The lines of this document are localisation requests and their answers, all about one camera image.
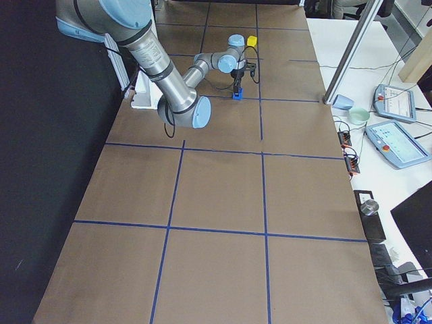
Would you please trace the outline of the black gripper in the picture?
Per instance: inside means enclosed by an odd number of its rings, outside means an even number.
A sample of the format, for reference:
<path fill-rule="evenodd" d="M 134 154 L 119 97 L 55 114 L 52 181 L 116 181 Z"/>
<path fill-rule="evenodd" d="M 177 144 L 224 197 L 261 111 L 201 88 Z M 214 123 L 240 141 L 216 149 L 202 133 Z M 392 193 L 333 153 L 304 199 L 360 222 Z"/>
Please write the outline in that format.
<path fill-rule="evenodd" d="M 249 72 L 250 77 L 254 78 L 256 68 L 256 63 L 248 61 L 247 59 L 243 59 L 237 63 L 236 68 L 230 72 L 231 77 L 234 79 L 233 92 L 238 92 L 238 90 L 242 88 L 242 78 L 246 72 Z"/>

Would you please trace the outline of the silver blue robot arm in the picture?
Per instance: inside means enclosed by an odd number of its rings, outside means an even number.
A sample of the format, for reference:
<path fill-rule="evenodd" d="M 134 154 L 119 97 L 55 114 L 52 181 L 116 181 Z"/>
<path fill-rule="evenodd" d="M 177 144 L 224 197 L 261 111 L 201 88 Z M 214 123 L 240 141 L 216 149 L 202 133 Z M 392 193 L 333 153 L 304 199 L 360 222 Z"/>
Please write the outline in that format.
<path fill-rule="evenodd" d="M 57 1 L 59 31 L 73 38 L 101 43 L 109 34 L 117 45 L 125 47 L 149 80 L 157 85 L 162 97 L 157 112 L 164 123 L 173 127 L 203 128 L 211 117 L 211 102 L 201 97 L 196 86 L 211 70 L 230 74 L 234 95 L 242 92 L 245 72 L 254 73 L 255 63 L 244 57 L 244 37 L 233 34 L 223 52 L 200 53 L 188 71 L 181 75 L 151 30 L 153 8 L 150 1 Z"/>

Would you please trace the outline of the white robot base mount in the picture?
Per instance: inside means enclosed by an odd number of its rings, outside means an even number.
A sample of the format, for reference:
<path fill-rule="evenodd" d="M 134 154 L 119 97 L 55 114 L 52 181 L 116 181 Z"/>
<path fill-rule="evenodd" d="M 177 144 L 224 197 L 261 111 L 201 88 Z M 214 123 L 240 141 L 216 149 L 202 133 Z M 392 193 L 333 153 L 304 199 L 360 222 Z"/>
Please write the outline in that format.
<path fill-rule="evenodd" d="M 131 107 L 134 109 L 156 110 L 162 92 L 158 86 L 151 82 L 144 72 L 139 72 L 134 86 L 134 95 Z"/>

